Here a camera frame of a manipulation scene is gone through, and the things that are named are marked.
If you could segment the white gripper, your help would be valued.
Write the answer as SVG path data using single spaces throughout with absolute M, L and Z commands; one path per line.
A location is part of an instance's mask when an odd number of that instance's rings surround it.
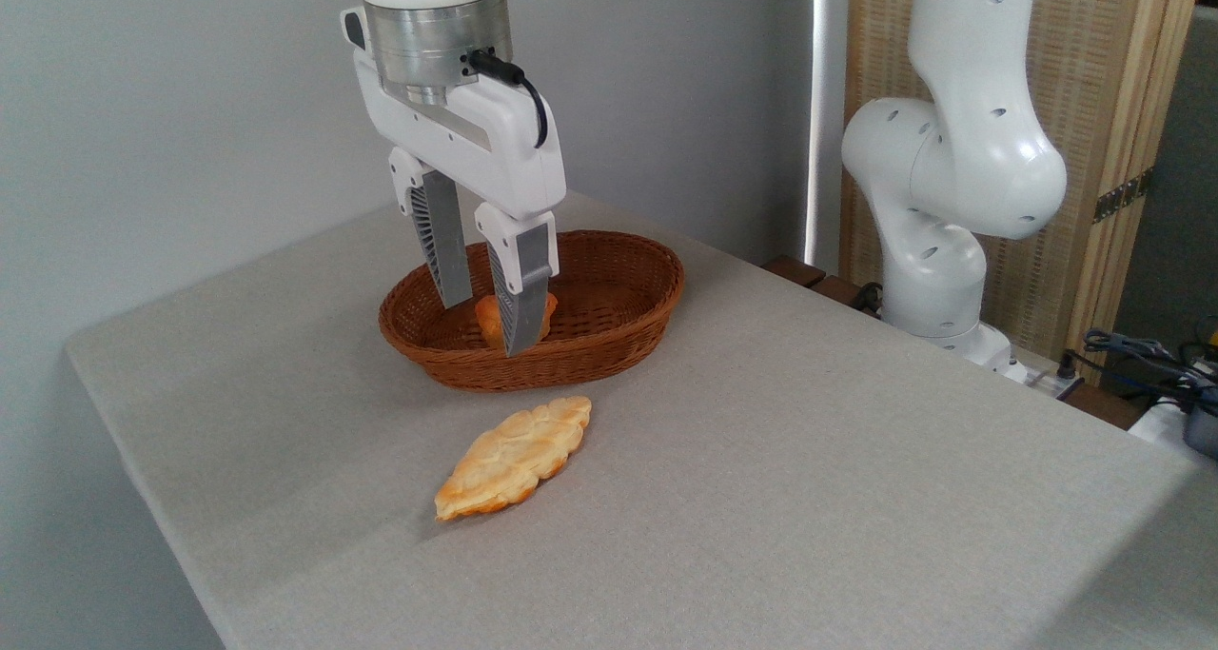
M 560 273 L 547 212 L 568 194 L 557 127 L 536 149 L 533 99 L 488 75 L 449 88 L 445 105 L 400 99 L 384 90 L 370 51 L 365 40 L 353 56 L 365 111 L 396 146 L 389 156 L 395 195 L 442 303 L 452 308 L 473 296 L 458 183 L 486 200 L 475 220 L 490 251 L 505 355 L 531 349 L 542 338 L 548 282 Z

